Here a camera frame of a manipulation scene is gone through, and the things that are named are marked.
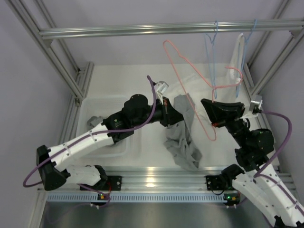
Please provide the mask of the grey clothes pile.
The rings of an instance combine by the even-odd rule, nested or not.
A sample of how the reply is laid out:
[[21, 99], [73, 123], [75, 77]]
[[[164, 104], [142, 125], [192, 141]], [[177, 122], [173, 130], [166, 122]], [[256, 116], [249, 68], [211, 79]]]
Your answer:
[[194, 110], [186, 95], [178, 95], [174, 98], [174, 108], [182, 114], [183, 120], [174, 125], [173, 139], [179, 140], [179, 144], [190, 144], [192, 141], [191, 129], [194, 120]]

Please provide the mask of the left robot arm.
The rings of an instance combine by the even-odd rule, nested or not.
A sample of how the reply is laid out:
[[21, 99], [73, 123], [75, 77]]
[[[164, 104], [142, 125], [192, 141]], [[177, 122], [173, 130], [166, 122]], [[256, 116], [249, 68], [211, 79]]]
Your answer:
[[73, 162], [132, 136], [141, 125], [159, 122], [168, 127], [182, 120], [182, 114], [172, 107], [168, 98], [156, 99], [149, 105], [144, 95], [133, 95], [121, 111], [85, 134], [58, 146], [37, 148], [38, 172], [44, 189], [51, 191], [65, 184], [77, 184], [83, 190], [102, 190], [108, 180], [102, 166], [75, 166]]

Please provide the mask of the grey tank top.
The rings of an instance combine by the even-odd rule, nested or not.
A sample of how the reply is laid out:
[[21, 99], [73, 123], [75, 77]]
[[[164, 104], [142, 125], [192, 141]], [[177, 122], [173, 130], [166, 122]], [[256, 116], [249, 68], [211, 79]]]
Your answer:
[[103, 121], [103, 117], [101, 116], [92, 116], [87, 122], [86, 125], [88, 128], [94, 128], [98, 124], [100, 124]]
[[187, 171], [197, 171], [202, 154], [192, 140], [184, 121], [168, 127], [164, 146], [171, 153], [176, 165]]

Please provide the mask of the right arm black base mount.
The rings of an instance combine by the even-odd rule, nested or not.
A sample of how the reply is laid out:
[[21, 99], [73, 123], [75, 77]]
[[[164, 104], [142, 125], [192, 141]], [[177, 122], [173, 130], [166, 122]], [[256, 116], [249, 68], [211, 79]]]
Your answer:
[[207, 190], [228, 190], [228, 182], [222, 175], [207, 175], [205, 178]]

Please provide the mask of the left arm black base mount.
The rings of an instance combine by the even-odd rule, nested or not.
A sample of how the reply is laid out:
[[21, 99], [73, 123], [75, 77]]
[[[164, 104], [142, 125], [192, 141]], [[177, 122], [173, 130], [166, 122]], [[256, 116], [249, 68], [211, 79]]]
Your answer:
[[107, 181], [99, 181], [94, 186], [84, 185], [84, 187], [80, 187], [80, 190], [87, 190], [86, 188], [90, 188], [91, 191], [121, 191], [122, 189], [122, 176], [110, 175], [107, 177]]

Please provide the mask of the pink wire hanger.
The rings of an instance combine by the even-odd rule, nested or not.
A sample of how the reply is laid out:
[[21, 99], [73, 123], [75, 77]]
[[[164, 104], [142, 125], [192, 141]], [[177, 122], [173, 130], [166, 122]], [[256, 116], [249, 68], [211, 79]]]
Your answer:
[[175, 49], [175, 51], [177, 52], [178, 56], [180, 58], [184, 59], [192, 67], [192, 69], [200, 76], [200, 78], [207, 84], [207, 86], [211, 89], [211, 102], [212, 103], [215, 102], [215, 92], [216, 92], [217, 89], [229, 88], [229, 87], [237, 87], [243, 81], [243, 74], [242, 74], [242, 72], [239, 69], [237, 69], [235, 67], [226, 66], [225, 67], [226, 69], [236, 71], [239, 74], [239, 77], [237, 79], [235, 79], [235, 83], [234, 84], [230, 84], [230, 85], [220, 85], [220, 86], [219, 85], [213, 85], [211, 82], [209, 82], [201, 74], [201, 72], [186, 57], [184, 57], [183, 55], [181, 55], [181, 53], [179, 52], [179, 50], [175, 47], [175, 45], [170, 40], [165, 40], [163, 42], [163, 44], [162, 44], [163, 48], [164, 48], [164, 50], [166, 52], [166, 55], [167, 55], [167, 57], [168, 57], [168, 59], [170, 61], [170, 64], [171, 64], [171, 66], [172, 66], [172, 68], [173, 68], [173, 70], [175, 72], [175, 75], [176, 75], [176, 77], [177, 77], [177, 79], [178, 79], [178, 81], [180, 83], [180, 86], [183, 89], [183, 91], [184, 91], [184, 93], [186, 95], [186, 98], [189, 101], [189, 104], [190, 104], [190, 106], [191, 106], [191, 108], [192, 108], [192, 110], [194, 112], [194, 119], [198, 120], [198, 122], [201, 125], [202, 129], [204, 130], [207, 138], [210, 141], [214, 142], [214, 141], [217, 140], [217, 133], [216, 133], [215, 126], [213, 124], [210, 125], [211, 128], [212, 128], [212, 130], [213, 130], [213, 132], [214, 132], [214, 138], [211, 138], [211, 136], [208, 134], [208, 132], [207, 132], [207, 130], [206, 130], [206, 128], [205, 128], [202, 120], [200, 119], [200, 116], [199, 116], [198, 112], [195, 109], [195, 103], [191, 100], [190, 94], [189, 94], [189, 92], [191, 92], [192, 89], [193, 89], [190, 86], [194, 86], [194, 89], [195, 89], [194, 91], [197, 91], [198, 88], [199, 88], [199, 86], [202, 85], [202, 83], [199, 83], [198, 79], [194, 78], [194, 75], [190, 75], [190, 76], [188, 76], [186, 78], [181, 78], [180, 77], [180, 75], [179, 75], [179, 73], [178, 73], [178, 71], [177, 71], [177, 69], [176, 69], [176, 67], [174, 65], [174, 62], [173, 62], [173, 60], [172, 60], [172, 58], [171, 58], [171, 56], [169, 54], [169, 51], [167, 50], [166, 43], [169, 43]]

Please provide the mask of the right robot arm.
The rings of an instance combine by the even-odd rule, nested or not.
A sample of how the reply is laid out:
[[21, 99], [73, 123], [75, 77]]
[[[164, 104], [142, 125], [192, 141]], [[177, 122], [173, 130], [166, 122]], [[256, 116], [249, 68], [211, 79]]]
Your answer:
[[237, 164], [206, 178], [207, 187], [237, 190], [251, 201], [274, 228], [302, 228], [304, 207], [276, 173], [268, 154], [274, 151], [269, 129], [250, 130], [248, 119], [262, 113], [262, 98], [257, 96], [248, 107], [241, 102], [222, 103], [203, 98], [202, 105], [215, 128], [225, 127], [239, 145]]

